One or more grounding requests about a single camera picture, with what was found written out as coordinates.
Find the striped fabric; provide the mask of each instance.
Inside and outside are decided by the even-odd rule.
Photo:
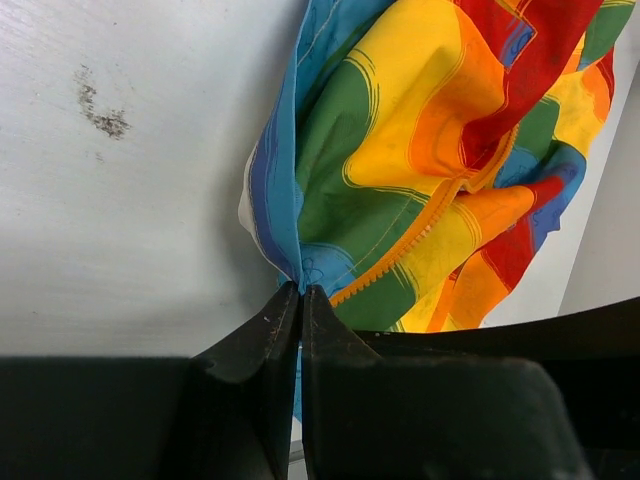
[[[578,189],[634,0],[311,0],[243,224],[347,325],[480,325]]]

